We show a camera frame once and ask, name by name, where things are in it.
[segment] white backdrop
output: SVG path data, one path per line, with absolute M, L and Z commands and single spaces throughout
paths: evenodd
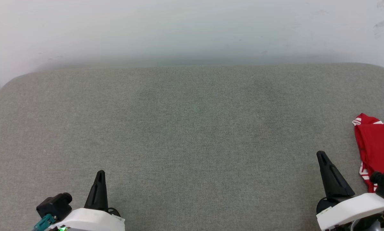
M 0 88 L 94 65 L 384 67 L 384 0 L 0 0 Z

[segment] red cloth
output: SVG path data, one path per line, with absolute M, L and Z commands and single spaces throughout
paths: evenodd
M 384 123 L 362 113 L 353 120 L 353 124 L 362 159 L 360 174 L 368 185 L 369 192 L 374 193 L 377 184 L 370 182 L 370 176 L 375 171 L 384 173 Z

